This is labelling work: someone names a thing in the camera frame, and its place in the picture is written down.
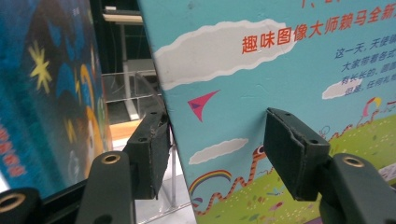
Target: cartoon drawing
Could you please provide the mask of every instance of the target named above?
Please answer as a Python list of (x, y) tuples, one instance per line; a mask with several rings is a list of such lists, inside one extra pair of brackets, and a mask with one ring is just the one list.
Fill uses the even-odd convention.
[[(359, 128), (359, 127), (361, 127), (361, 126), (363, 126), (363, 125), (365, 125), (365, 124), (367, 124), (367, 123), (373, 122), (373, 119), (374, 119), (375, 115), (379, 113), (379, 109), (378, 109), (378, 108), (381, 106), (381, 102), (382, 102), (381, 98), (379, 98), (379, 97), (373, 97), (373, 98), (371, 98), (371, 99), (366, 103), (366, 105), (365, 105), (364, 108), (363, 108), (363, 113), (362, 113), (362, 115), (361, 115), (361, 119), (358, 121), (358, 124), (356, 125), (357, 128)], [(372, 114), (370, 120), (368, 120), (368, 121), (366, 121), (365, 123), (361, 124), (361, 121), (362, 121), (365, 117), (368, 117), (368, 116), (369, 116), (369, 109), (370, 109), (370, 107), (371, 107), (372, 104), (375, 104), (375, 112)]]
[(45, 50), (38, 47), (37, 41), (34, 42), (33, 47), (29, 47), (29, 53), (35, 61), (35, 69), (32, 71), (30, 77), (37, 77), (37, 90), (44, 88), (46, 94), (50, 93), (49, 82), (52, 81), (47, 67), (50, 62), (45, 59)]
[(240, 184), (242, 188), (245, 188), (246, 186), (250, 185), (253, 182), (254, 176), (256, 174), (257, 163), (260, 160), (267, 157), (266, 154), (264, 153), (264, 147), (261, 146), (261, 147), (256, 148), (256, 150), (253, 151), (252, 156), (253, 156), (253, 161), (250, 166), (250, 174), (248, 176), (248, 180), (245, 181), (244, 177), (242, 177), (242, 176), (237, 177), (225, 197), (223, 197), (221, 195), (221, 193), (219, 193), (219, 192), (212, 194), (212, 197), (209, 200), (209, 204), (208, 204), (206, 210), (205, 211), (196, 211), (196, 214), (198, 216), (203, 216), (206, 213), (208, 213), (210, 208), (212, 207), (215, 199), (219, 199), (219, 201), (221, 201), (221, 202), (224, 200), (227, 200), (233, 194), (233, 191), (235, 190), (236, 186), (238, 186), (238, 184)]
[(194, 180), (194, 182), (192, 182), (192, 184), (189, 187), (189, 192), (190, 195), (193, 195), (195, 189), (202, 184), (203, 182), (205, 182), (207, 179), (210, 178), (214, 178), (214, 177), (224, 177), (226, 178), (228, 181), (231, 181), (231, 174), (230, 172), (226, 171), (226, 170), (217, 170), (217, 171), (212, 171), (209, 173), (206, 173), (204, 175), (201, 175), (200, 177), (196, 178)]
[(213, 95), (218, 93), (219, 91), (212, 91), (206, 95), (200, 96), (198, 98), (195, 98), (193, 100), (189, 101), (189, 105), (191, 107), (192, 112), (194, 112), (195, 116), (201, 121), (202, 121), (202, 112), (204, 110), (204, 107), (206, 103), (212, 98)]

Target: poster board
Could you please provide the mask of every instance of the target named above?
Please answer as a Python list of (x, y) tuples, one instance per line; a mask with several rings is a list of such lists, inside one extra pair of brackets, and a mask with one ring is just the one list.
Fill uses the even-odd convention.
[(90, 4), (4, 1), (0, 32), (1, 174), (44, 198), (112, 148)]
[(139, 4), (198, 223), (319, 217), (262, 153), (267, 107), (396, 183), (395, 1)]

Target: yellow star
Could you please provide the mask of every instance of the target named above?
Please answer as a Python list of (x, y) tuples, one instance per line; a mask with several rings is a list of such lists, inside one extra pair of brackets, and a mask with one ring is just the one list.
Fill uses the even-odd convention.
[(38, 48), (37, 41), (34, 43), (34, 47), (29, 47), (30, 56), (35, 61), (35, 69), (30, 74), (30, 77), (37, 77), (37, 90), (40, 90), (41, 86), (44, 87), (46, 93), (50, 93), (49, 82), (52, 81), (52, 77), (47, 70), (47, 66), (50, 62), (44, 62), (44, 49)]

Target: white cloud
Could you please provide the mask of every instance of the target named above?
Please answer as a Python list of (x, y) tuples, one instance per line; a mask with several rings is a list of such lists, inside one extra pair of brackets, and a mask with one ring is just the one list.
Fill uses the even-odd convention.
[[(291, 51), (296, 43), (294, 38), (287, 44), (276, 43), (278, 30), (282, 28), (286, 28), (285, 23), (273, 20), (224, 21), (181, 35), (174, 43), (154, 53), (163, 89), (229, 76), (238, 70), (253, 69), (274, 60)], [(275, 34), (275, 44), (261, 49), (261, 35), (270, 31)], [(258, 50), (242, 53), (243, 39), (251, 35), (257, 36)]]
[(355, 88), (360, 85), (363, 79), (349, 80), (348, 83), (343, 84), (342, 81), (332, 84), (322, 93), (323, 100), (330, 100), (335, 97), (345, 96), (347, 89)]
[(215, 159), (219, 156), (233, 153), (241, 149), (247, 142), (248, 139), (246, 138), (235, 138), (231, 141), (225, 141), (211, 147), (206, 147), (203, 150), (198, 151), (193, 156), (191, 156), (189, 164), (190, 165), (199, 164), (202, 162)]

